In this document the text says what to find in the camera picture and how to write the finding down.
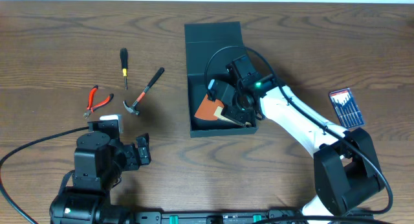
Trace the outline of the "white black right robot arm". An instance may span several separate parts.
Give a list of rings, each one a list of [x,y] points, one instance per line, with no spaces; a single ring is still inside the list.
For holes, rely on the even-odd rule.
[[[367,215],[357,207],[389,184],[371,136],[362,128],[339,126],[303,103],[275,71],[263,76],[243,55],[226,65],[227,78],[204,78],[214,112],[243,127],[270,119],[296,139],[313,158],[316,196],[301,210],[330,223],[333,216]]]

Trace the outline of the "blue precision screwdriver set case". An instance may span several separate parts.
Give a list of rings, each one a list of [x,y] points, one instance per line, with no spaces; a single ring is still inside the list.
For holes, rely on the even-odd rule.
[[[350,88],[330,92],[329,99],[344,128],[352,129],[365,125],[362,113]]]

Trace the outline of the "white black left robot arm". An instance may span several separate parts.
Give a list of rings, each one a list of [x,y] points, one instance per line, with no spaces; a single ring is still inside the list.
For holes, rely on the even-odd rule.
[[[122,180],[122,172],[151,162],[149,135],[138,136],[135,144],[123,144],[117,135],[92,131],[76,144],[72,186],[61,184],[49,208],[50,222],[135,223],[131,209],[111,204],[110,191]]]

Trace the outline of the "black yellow screwdriver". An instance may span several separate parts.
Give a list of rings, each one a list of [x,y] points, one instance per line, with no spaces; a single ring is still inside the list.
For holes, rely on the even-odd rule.
[[[127,90],[128,89],[128,84],[127,84],[128,51],[126,48],[120,49],[120,61],[121,61],[122,74],[124,77],[125,90]]]

